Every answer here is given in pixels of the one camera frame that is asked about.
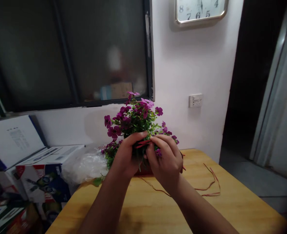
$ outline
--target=cardboard box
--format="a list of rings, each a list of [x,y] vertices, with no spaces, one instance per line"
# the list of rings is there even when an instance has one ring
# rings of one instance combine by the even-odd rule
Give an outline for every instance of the cardboard box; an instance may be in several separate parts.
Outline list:
[[[0,171],[14,166],[44,147],[30,116],[0,121]]]
[[[129,94],[127,93],[127,91],[133,91],[133,86],[130,82],[121,82],[106,85],[100,88],[98,98],[100,98],[101,100],[128,98]]]
[[[40,152],[34,154],[31,157],[36,157],[37,155],[41,155],[47,148],[45,147]],[[23,184],[20,180],[20,177],[17,174],[16,167],[13,166],[6,171],[0,172],[0,185],[3,188],[5,193],[8,194],[17,194],[21,196],[20,200],[27,201],[28,197],[26,191],[24,190]]]
[[[27,196],[35,203],[67,202],[77,187],[61,177],[61,165],[84,145],[54,146],[16,165]]]
[[[29,202],[0,207],[0,233],[27,233],[38,219],[34,205]]]
[[[66,202],[36,203],[36,207],[41,219],[51,225],[66,204]]]

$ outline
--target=electrical outlet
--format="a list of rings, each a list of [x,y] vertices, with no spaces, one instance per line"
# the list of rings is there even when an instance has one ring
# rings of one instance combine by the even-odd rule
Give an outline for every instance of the electrical outlet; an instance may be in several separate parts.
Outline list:
[[[203,94],[190,95],[189,96],[189,107],[200,107],[202,106]]]

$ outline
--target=plastic bag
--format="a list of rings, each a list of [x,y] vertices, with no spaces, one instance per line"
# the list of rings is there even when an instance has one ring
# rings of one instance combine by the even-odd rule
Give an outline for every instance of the plastic bag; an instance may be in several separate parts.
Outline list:
[[[62,177],[70,185],[93,180],[93,184],[99,186],[107,173],[107,159],[95,145],[78,150],[61,166]]]

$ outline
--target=window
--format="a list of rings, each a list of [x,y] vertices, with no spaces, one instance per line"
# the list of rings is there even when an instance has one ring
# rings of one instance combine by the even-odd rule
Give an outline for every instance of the window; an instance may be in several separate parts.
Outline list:
[[[5,109],[123,103],[129,90],[152,98],[146,28],[149,0],[0,0]]]

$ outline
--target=flower bouquet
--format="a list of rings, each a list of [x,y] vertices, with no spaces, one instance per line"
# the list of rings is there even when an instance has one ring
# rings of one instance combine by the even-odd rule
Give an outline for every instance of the flower bouquet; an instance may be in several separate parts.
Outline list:
[[[107,127],[108,130],[107,134],[109,137],[112,137],[113,140],[101,150],[101,153],[105,155],[108,169],[110,169],[115,154],[123,141],[117,141],[118,136],[126,138],[133,133],[147,131],[147,137],[133,146],[132,156],[137,157],[138,159],[139,171],[137,172],[137,175],[152,174],[149,162],[144,158],[147,144],[150,142],[150,137],[157,134],[164,134],[171,136],[176,144],[179,144],[179,141],[177,137],[173,136],[172,132],[168,130],[164,121],[161,126],[154,123],[157,116],[163,115],[161,107],[155,107],[155,110],[153,111],[154,103],[152,101],[143,98],[141,98],[141,101],[137,101],[135,96],[140,95],[139,93],[128,93],[128,100],[126,101],[125,106],[121,107],[120,112],[117,113],[116,117],[111,118],[109,115],[105,116],[105,127]],[[155,146],[155,151],[157,157],[162,157],[160,148]]]

